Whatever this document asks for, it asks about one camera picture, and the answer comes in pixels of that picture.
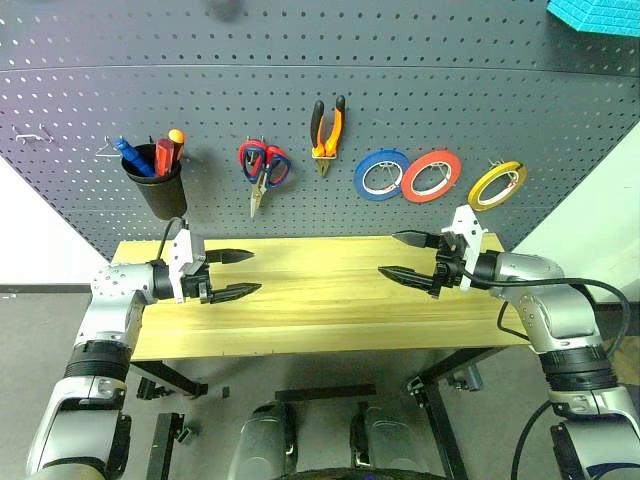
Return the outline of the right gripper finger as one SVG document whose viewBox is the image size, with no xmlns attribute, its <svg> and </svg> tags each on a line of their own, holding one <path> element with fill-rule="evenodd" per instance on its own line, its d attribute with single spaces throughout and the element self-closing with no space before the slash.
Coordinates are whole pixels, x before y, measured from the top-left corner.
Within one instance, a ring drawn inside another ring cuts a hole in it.
<svg viewBox="0 0 640 480">
<path fill-rule="evenodd" d="M 433 279 L 407 267 L 379 266 L 378 272 L 402 286 L 418 289 L 433 296 Z"/>
<path fill-rule="evenodd" d="M 441 241 L 439 234 L 431 234 L 417 230 L 404 230 L 392 234 L 392 237 L 416 248 L 438 249 Z"/>
</svg>

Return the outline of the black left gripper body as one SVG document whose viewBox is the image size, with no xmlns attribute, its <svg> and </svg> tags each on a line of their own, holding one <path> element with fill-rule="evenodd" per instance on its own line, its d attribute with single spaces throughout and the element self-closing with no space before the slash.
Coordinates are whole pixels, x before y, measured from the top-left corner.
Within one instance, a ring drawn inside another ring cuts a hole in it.
<svg viewBox="0 0 640 480">
<path fill-rule="evenodd" d="M 204 263 L 195 273 L 185 274 L 181 279 L 181 286 L 185 298 L 198 299 L 201 304 L 210 304 L 213 300 L 213 290 L 209 265 Z"/>
</svg>

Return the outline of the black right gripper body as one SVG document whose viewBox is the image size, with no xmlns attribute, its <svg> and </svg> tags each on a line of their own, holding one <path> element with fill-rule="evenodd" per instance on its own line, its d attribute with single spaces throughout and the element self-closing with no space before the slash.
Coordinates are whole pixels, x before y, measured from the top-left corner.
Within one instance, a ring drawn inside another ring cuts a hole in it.
<svg viewBox="0 0 640 480">
<path fill-rule="evenodd" d="M 438 299 L 442 288 L 454 288 L 461 284 L 466 261 L 463 259 L 467 243 L 460 234 L 450 232 L 437 235 L 435 269 L 432 275 L 430 296 Z"/>
</svg>

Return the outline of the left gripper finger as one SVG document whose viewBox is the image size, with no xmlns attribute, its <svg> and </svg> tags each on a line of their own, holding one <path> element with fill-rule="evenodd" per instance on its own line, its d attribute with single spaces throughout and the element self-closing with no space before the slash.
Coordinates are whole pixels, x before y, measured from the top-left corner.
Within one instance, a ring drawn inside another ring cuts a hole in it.
<svg viewBox="0 0 640 480">
<path fill-rule="evenodd" d="M 242 282 L 231 284 L 223 289 L 213 290 L 209 299 L 210 304 L 224 303 L 238 300 L 246 295 L 254 293 L 262 287 L 259 283 Z"/>
<path fill-rule="evenodd" d="M 254 257 L 254 253 L 244 249 L 223 248 L 211 249 L 205 252 L 206 262 L 231 264 L 241 262 Z"/>
</svg>

